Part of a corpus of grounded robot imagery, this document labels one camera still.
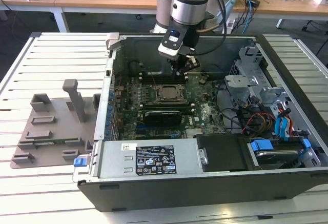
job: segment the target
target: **gray floor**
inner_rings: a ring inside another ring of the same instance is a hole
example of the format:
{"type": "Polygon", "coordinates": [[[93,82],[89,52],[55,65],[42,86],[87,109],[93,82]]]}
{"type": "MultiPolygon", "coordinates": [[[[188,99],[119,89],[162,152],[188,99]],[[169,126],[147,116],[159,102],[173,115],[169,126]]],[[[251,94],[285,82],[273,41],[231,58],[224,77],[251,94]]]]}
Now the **gray floor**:
{"type": "MultiPolygon", "coordinates": [[[[32,31],[58,32],[56,22],[50,20],[48,12],[9,12],[6,22],[0,21],[0,80],[4,77],[11,64],[19,54],[23,43],[26,42],[32,31]]],[[[66,13],[66,18],[71,32],[149,32],[155,24],[154,15],[143,15],[141,20],[136,20],[135,15],[124,14],[86,14],[66,13]]],[[[301,39],[314,53],[318,51],[322,43],[327,39],[325,32],[328,24],[309,25],[307,32],[301,31],[306,21],[287,20],[282,29],[277,29],[275,19],[254,19],[247,33],[249,34],[289,34],[294,38],[301,39]]],[[[328,64],[328,44],[319,54],[319,59],[328,64]]]]}

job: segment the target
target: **motherboard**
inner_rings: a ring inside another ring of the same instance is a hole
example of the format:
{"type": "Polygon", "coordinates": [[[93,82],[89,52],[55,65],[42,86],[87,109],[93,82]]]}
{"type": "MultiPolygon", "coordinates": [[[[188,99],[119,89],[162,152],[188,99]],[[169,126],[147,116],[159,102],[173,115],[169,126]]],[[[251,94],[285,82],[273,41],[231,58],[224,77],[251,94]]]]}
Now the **motherboard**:
{"type": "Polygon", "coordinates": [[[118,140],[192,138],[223,133],[215,105],[216,82],[205,74],[183,80],[157,76],[115,81],[118,140]]]}

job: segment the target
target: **blue latch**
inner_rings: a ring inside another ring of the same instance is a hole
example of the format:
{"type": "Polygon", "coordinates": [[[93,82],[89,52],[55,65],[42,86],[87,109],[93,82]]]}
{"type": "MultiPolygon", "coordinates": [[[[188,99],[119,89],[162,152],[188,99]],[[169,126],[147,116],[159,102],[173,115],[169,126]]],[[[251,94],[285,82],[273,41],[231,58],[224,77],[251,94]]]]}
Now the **blue latch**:
{"type": "Polygon", "coordinates": [[[283,140],[288,141],[288,138],[286,137],[286,129],[288,125],[288,120],[285,117],[277,117],[276,123],[275,123],[275,134],[278,135],[280,138],[283,138],[283,140]]]}
{"type": "Polygon", "coordinates": [[[303,139],[303,144],[305,145],[305,148],[310,148],[311,147],[311,143],[307,138],[303,139]]]}
{"type": "Polygon", "coordinates": [[[253,151],[270,151],[273,150],[271,141],[268,139],[257,139],[251,142],[253,151]]]}
{"type": "Polygon", "coordinates": [[[86,167],[87,159],[78,157],[78,158],[74,159],[73,165],[74,165],[74,167],[86,167]]]}

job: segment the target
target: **warning label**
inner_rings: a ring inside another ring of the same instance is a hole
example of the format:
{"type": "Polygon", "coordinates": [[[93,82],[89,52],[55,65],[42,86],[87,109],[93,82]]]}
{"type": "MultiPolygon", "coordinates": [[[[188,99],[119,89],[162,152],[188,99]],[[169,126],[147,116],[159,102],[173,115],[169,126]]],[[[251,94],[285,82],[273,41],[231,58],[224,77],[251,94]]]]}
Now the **warning label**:
{"type": "Polygon", "coordinates": [[[176,174],[173,146],[136,147],[136,174],[176,174]]]}

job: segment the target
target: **circuit board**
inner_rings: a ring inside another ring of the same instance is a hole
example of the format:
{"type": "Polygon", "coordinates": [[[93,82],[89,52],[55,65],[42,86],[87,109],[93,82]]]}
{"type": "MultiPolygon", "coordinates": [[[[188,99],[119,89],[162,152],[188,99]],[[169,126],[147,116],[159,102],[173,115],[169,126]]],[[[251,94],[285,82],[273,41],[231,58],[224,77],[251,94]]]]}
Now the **circuit board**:
{"type": "Polygon", "coordinates": [[[219,119],[213,98],[215,91],[215,85],[204,81],[200,74],[189,74],[185,84],[176,85],[145,85],[136,78],[122,79],[116,86],[121,119],[119,140],[192,138],[200,133],[223,133],[224,123],[219,119]],[[178,124],[147,126],[142,120],[149,112],[170,111],[182,116],[178,124]]]}

